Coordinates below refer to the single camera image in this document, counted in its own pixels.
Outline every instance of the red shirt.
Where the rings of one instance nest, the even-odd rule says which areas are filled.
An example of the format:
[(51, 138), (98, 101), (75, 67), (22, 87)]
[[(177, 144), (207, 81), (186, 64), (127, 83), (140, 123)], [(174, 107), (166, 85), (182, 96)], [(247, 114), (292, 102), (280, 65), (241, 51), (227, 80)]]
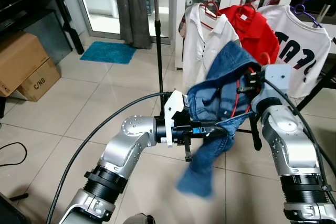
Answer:
[(273, 30), (266, 22), (266, 18), (251, 7), (233, 5), (219, 10), (230, 21), (235, 29), (242, 47), (248, 51), (260, 64), (266, 65), (267, 59), (261, 53), (269, 54), (273, 64), (278, 56), (279, 41)]

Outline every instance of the denim jacket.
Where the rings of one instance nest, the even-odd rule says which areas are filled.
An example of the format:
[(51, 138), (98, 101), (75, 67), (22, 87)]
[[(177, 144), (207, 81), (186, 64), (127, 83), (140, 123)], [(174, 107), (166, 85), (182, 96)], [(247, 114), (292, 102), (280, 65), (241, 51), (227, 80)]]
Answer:
[(237, 80), (239, 79), (240, 87), (246, 86), (244, 74), (249, 66), (260, 69), (260, 65), (247, 51), (230, 41), (218, 53), (205, 81), (189, 90), (191, 118), (199, 121), (218, 121), (216, 125), (225, 128), (227, 135), (204, 140), (177, 184), (181, 192), (194, 193), (201, 197), (209, 197), (212, 194), (212, 164), (222, 152), (233, 146), (236, 130), (252, 114), (245, 113), (250, 98), (241, 93), (236, 112), (231, 118), (236, 101)]

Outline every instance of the white polo shirt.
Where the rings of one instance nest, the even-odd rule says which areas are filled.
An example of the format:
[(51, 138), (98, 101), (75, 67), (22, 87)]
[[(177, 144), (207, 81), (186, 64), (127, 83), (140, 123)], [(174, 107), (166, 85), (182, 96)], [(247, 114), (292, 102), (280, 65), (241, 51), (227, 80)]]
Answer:
[[(213, 30), (202, 25), (201, 21), (213, 27)], [(212, 19), (204, 13), (200, 3), (185, 10), (185, 25), (183, 86), (184, 92), (187, 92), (193, 85), (205, 80), (212, 62), (229, 41), (240, 42), (224, 14)]]
[(278, 37), (277, 64), (292, 66), (287, 94), (294, 98), (309, 95), (328, 56), (331, 38), (326, 29), (301, 22), (288, 5), (269, 5), (258, 9)]

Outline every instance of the black cable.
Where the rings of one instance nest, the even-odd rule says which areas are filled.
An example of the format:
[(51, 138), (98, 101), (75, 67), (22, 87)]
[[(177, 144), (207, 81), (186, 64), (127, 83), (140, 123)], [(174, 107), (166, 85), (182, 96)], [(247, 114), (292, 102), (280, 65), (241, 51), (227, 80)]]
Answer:
[[(268, 85), (270, 85), (275, 91), (277, 91), (279, 93), (279, 95), (282, 96), (282, 98), (284, 98), (286, 100), (286, 102), (292, 107), (292, 109), (294, 110), (295, 114), (298, 115), (298, 117), (300, 118), (300, 120), (303, 122), (307, 133), (308, 133), (308, 138), (310, 138), (310, 140), (313, 142), (315, 151), (316, 151), (316, 156), (317, 156), (317, 160), (319, 162), (320, 165), (320, 171), (321, 171), (321, 177), (323, 180), (323, 183), (326, 185), (328, 184), (327, 182), (327, 177), (325, 176), (325, 171), (324, 171), (324, 165), (323, 165), (323, 160), (322, 160), (322, 156), (321, 156), (321, 152), (320, 152), (320, 148), (318, 145), (318, 142), (311, 130), (311, 128), (309, 127), (307, 121), (303, 118), (302, 114), (300, 113), (300, 111), (296, 108), (296, 106), (291, 102), (291, 100), (280, 90), (278, 89), (273, 83), (271, 83), (269, 80), (266, 80), (265, 78), (263, 78), (263, 81), (265, 83), (267, 83)], [(334, 197), (332, 196), (330, 191), (326, 192), (330, 201), (333, 203), (334, 207), (336, 208), (336, 200), (334, 199)]]
[(3, 165), (0, 165), (0, 167), (4, 167), (4, 166), (8, 166), (8, 165), (19, 165), (19, 164), (23, 163), (24, 160), (26, 160), (28, 152), (27, 152), (27, 148), (23, 145), (23, 143), (15, 142), (15, 143), (11, 143), (11, 144), (6, 144), (6, 145), (2, 146), (0, 148), (0, 150), (2, 150), (3, 148), (5, 148), (7, 146), (13, 145), (13, 144), (19, 144), (19, 145), (21, 145), (23, 147), (23, 149), (25, 149), (25, 156), (24, 156), (24, 158), (19, 163), (3, 164)]
[(112, 115), (110, 115), (108, 118), (106, 118), (101, 124), (99, 124), (91, 133), (90, 135), (84, 140), (84, 142), (78, 147), (78, 149), (76, 150), (76, 152), (74, 153), (74, 155), (72, 156), (71, 160), (69, 161), (67, 167), (64, 170), (64, 173), (62, 175), (62, 178), (59, 182), (59, 185), (57, 187), (54, 199), (52, 200), (52, 204), (49, 210), (49, 214), (48, 214), (48, 218), (47, 218), (47, 222), (46, 224), (50, 224), (51, 223), (51, 219), (56, 207), (56, 203), (58, 200), (58, 197), (60, 195), (60, 192), (62, 190), (62, 186), (63, 183), (67, 177), (67, 174), (72, 166), (72, 164), (74, 163), (76, 157), (78, 156), (78, 154), (80, 153), (80, 151), (84, 148), (84, 146), (89, 142), (89, 140), (96, 134), (97, 131), (99, 131), (105, 124), (107, 124), (111, 119), (113, 119), (115, 116), (117, 116), (118, 114), (120, 114), (121, 112), (123, 112), (125, 109), (129, 108), (130, 106), (133, 106), (134, 104), (141, 102), (143, 100), (152, 98), (152, 97), (158, 97), (160, 95), (170, 95), (171, 92), (162, 92), (162, 93), (155, 93), (155, 94), (150, 94), (150, 95), (146, 95), (145, 97), (139, 98), (129, 104), (127, 104), (126, 106), (122, 107), (121, 109), (119, 109), (117, 112), (114, 112)]

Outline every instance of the tile floor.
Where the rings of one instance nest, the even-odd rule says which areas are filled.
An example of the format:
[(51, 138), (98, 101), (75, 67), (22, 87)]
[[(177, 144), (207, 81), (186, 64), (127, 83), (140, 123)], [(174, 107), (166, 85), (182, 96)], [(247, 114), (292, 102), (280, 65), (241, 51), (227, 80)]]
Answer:
[[(85, 49), (95, 40), (115, 41), (85, 37)], [(173, 50), (167, 45), (162, 49), (164, 88), (181, 89), (182, 73), (175, 71)], [(27, 146), (28, 157), (21, 165), (0, 169), (0, 191), (7, 197), (28, 192), (29, 197), (18, 206), (36, 224), (45, 223), (61, 175), (86, 136), (112, 112), (159, 89), (155, 45), (151, 50), (138, 50), (129, 65), (79, 58), (73, 51), (59, 63), (62, 78), (37, 103), (8, 99), (1, 119), (0, 146), (20, 141)], [(323, 89), (302, 111), (334, 161), (335, 104), (336, 91)], [(84, 173), (95, 167), (121, 121), (130, 115), (157, 115), (159, 111), (155, 98), (146, 100), (117, 116), (92, 138), (68, 175), (54, 223), (85, 184)], [(241, 128), (249, 129), (248, 122)], [(214, 196), (210, 199), (183, 195), (175, 189), (187, 167), (183, 147), (168, 149), (158, 144), (145, 149), (109, 223), (122, 224), (140, 212), (153, 215), (159, 224), (288, 223), (282, 213), (284, 197), (269, 147), (263, 142), (261, 151), (256, 152), (251, 135), (245, 133), (238, 132), (235, 140), (233, 148), (214, 164)], [(192, 152), (201, 144), (194, 140)], [(1, 150), (0, 164), (19, 161), (22, 152), (20, 146)], [(335, 189), (336, 179), (328, 167), (326, 171)]]

